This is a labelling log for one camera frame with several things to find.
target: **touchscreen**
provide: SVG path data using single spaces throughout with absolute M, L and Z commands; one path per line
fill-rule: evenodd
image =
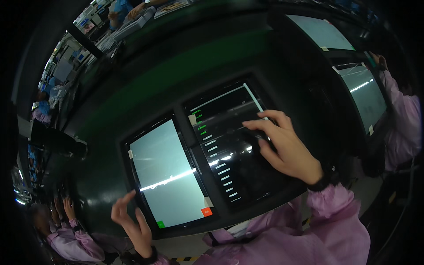
M 203 218 L 204 195 L 194 176 L 172 120 L 130 144 L 136 175 L 159 226 Z
M 355 50 L 331 23 L 314 17 L 287 15 L 319 46 L 330 49 Z
M 372 134 L 373 126 L 386 111 L 386 102 L 374 76 L 367 67 L 356 63 L 348 66 L 348 68 L 339 70 L 339 73 L 355 101 L 365 133 Z
M 242 125 L 263 111 L 247 83 L 237 83 L 193 99 L 188 118 L 223 197 L 237 207 L 269 195 L 282 176 L 260 155 L 257 141 L 266 137 Z

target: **monitor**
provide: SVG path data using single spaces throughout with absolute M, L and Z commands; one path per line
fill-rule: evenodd
M 355 50 L 345 36 L 330 22 L 314 17 L 287 15 L 319 47 L 327 49 Z
M 183 146 L 172 118 L 157 122 L 129 143 L 140 191 L 161 229 L 212 215 Z
M 364 63 L 350 63 L 336 66 L 355 101 L 366 134 L 372 135 L 387 109 L 383 94 L 371 71 Z
M 259 152 L 257 141 L 267 136 L 242 125 L 259 119 L 257 113 L 264 109 L 262 98 L 247 80 L 223 84 L 186 102 L 188 120 L 230 209 L 287 186 L 284 175 Z

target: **pink jacket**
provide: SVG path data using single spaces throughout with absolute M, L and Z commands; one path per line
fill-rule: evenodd
M 76 219 L 70 221 L 72 227 L 77 226 Z M 74 231 L 62 223 L 62 228 L 47 237 L 47 242 L 61 257 L 72 261 L 99 262 L 105 259 L 103 249 L 94 242 L 90 235 L 79 230 Z
M 312 208 L 310 228 L 302 231 L 298 197 L 251 220 L 247 244 L 228 244 L 211 248 L 196 265 L 250 264 L 366 264 L 370 237 L 359 221 L 360 202 L 352 191 L 330 185 L 322 192 L 311 192 L 307 200 Z M 230 243 L 234 237 L 221 229 L 212 233 L 219 243 Z M 204 238 L 210 244 L 209 236 Z M 156 265 L 169 264 L 160 256 Z
M 395 117 L 395 127 L 385 139 L 386 170 L 393 171 L 399 164 L 412 159 L 421 151 L 420 100 L 416 95 L 403 95 L 389 71 L 380 72 L 380 79 L 386 86 Z

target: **black cuff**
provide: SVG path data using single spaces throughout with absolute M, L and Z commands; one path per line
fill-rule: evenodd
M 132 255 L 132 260 L 138 265 L 149 265 L 153 264 L 158 260 L 158 252 L 154 246 L 152 246 L 152 255 L 149 258 L 143 258 L 137 252 Z
M 80 226 L 80 224 L 79 224 L 79 223 L 78 223 L 78 225 L 74 226 L 74 227 L 72 228 L 72 230 L 74 230 L 74 232 L 77 232 L 77 231 L 80 231 L 80 230 L 84 231 L 84 229 Z
M 323 177 L 313 185 L 307 185 L 307 188 L 314 192 L 323 191 L 328 185 L 333 184 L 336 185 L 339 182 L 338 172 L 336 168 L 333 166 L 331 168 L 323 168 L 324 175 Z

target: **wristband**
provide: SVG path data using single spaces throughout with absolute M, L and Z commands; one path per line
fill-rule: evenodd
M 330 184 L 335 184 L 338 181 L 338 172 L 336 171 L 335 166 L 332 166 L 331 168 L 323 167 L 322 171 L 324 172 L 324 174 L 322 178 L 318 180 L 317 183 L 313 185 L 307 185 L 307 188 L 310 191 L 314 191 L 314 192 L 323 191 Z
M 126 257 L 126 258 L 129 258 L 130 260 L 132 260 L 133 262 L 135 262 L 138 265 L 153 264 L 158 260 L 158 252 L 157 252 L 157 250 L 154 246 L 151 246 L 151 247 L 152 247 L 152 255 L 148 258 L 143 258 L 138 253 L 135 253 L 135 254 L 131 255 L 130 257 Z

